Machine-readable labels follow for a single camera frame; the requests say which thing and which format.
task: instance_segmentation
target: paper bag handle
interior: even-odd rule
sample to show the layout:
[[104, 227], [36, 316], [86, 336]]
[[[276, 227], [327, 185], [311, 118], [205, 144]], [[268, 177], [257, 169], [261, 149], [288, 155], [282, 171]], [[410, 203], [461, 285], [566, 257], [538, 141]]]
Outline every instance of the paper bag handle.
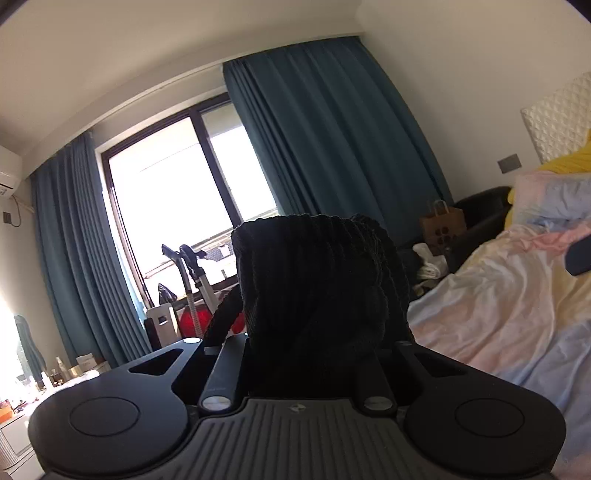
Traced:
[[445, 208], [446, 213], [449, 213], [449, 207], [447, 206], [447, 202], [445, 200], [435, 200], [433, 202], [433, 210], [435, 211], [435, 216], [439, 216], [439, 212], [437, 211], [437, 205], [439, 204], [443, 204], [443, 207]]

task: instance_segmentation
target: drawer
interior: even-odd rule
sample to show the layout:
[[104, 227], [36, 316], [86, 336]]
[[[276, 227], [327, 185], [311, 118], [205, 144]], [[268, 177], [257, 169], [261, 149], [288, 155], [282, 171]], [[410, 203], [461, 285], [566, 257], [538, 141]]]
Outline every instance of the drawer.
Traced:
[[29, 417], [22, 416], [2, 428], [2, 435], [17, 456], [31, 444], [27, 432], [28, 419]]
[[37, 455], [32, 455], [26, 462], [13, 471], [10, 476], [12, 480], [37, 480], [43, 473], [43, 468], [39, 465]]

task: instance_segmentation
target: pillow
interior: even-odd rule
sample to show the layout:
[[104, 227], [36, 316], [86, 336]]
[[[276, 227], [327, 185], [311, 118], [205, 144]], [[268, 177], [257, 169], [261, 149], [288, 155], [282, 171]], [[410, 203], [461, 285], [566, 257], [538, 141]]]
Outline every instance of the pillow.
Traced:
[[566, 226], [591, 217], [591, 173], [535, 171], [517, 177], [513, 221], [519, 224]]
[[[587, 132], [587, 144], [569, 155], [550, 160], [536, 168], [536, 171], [552, 171], [558, 174], [569, 173], [591, 173], [591, 129]], [[507, 201], [513, 204], [515, 199], [515, 189], [511, 189]], [[513, 217], [513, 209], [509, 210], [505, 218], [505, 229], [508, 229]]]

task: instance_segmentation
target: window frame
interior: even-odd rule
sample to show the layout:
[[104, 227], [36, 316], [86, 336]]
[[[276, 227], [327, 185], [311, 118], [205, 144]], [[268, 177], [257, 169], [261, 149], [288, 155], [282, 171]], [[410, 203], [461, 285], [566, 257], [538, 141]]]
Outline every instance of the window frame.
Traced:
[[[105, 173], [107, 193], [109, 195], [109, 201], [111, 203], [111, 208], [113, 210], [113, 215], [115, 217], [117, 231], [119, 233], [119, 237], [121, 238], [125, 257], [131, 268], [135, 284], [137, 285], [139, 293], [142, 297], [142, 301], [144, 302], [147, 308], [152, 308], [155, 306], [155, 304], [145, 284], [141, 270], [139, 269], [137, 260], [135, 259], [134, 251], [129, 241], [129, 237], [127, 235], [127, 230], [125, 229], [125, 222], [121, 214], [121, 209], [119, 208], [117, 192], [115, 190], [115, 183], [113, 182], [113, 175], [111, 173], [110, 160], [112, 157], [122, 152], [126, 148], [129, 148], [132, 145], [136, 144], [140, 140], [143, 140], [144, 138], [147, 138], [150, 135], [162, 130], [163, 128], [169, 127], [170, 125], [175, 124], [181, 120], [190, 118], [191, 123], [193, 125], [193, 129], [195, 130], [195, 134], [197, 135], [197, 140], [203, 151], [203, 155], [205, 156], [207, 166], [209, 167], [209, 170], [212, 173], [213, 181], [216, 184], [217, 190], [220, 194], [220, 197], [222, 198], [224, 207], [226, 208], [228, 216], [230, 217], [230, 221], [232, 222], [232, 227], [236, 228], [243, 222], [243, 219], [240, 214], [240, 211], [238, 210], [236, 201], [232, 196], [232, 191], [228, 186], [226, 177], [224, 176], [220, 164], [217, 160], [215, 151], [212, 147], [211, 139], [209, 137], [209, 133], [207, 131], [207, 128], [205, 127], [205, 123], [203, 122], [202, 117], [202, 115], [217, 108], [228, 105], [230, 103], [232, 103], [232, 100], [230, 99], [230, 96], [227, 92], [221, 93], [212, 98], [208, 98], [203, 102], [199, 102], [184, 110], [181, 110], [180, 112], [174, 113], [166, 118], [163, 118], [162, 120], [159, 120], [158, 122], [153, 123], [152, 125], [149, 125], [148, 127], [140, 130], [139, 132], [131, 135], [130, 137], [125, 138], [113, 147], [110, 147], [108, 150], [105, 150], [100, 155], [103, 171]], [[213, 285], [213, 288], [214, 290], [219, 290], [225, 288], [226, 286], [228, 286], [228, 284], [236, 283], [237, 281], [238, 279], [235, 275], [233, 275], [232, 277], [227, 278], [219, 284]]]

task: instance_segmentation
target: tufted headboard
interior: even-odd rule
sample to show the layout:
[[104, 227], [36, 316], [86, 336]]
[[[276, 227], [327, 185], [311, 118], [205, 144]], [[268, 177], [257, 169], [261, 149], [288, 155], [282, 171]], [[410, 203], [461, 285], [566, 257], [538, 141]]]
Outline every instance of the tufted headboard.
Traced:
[[521, 109], [521, 115], [542, 163], [578, 150], [591, 128], [591, 72]]

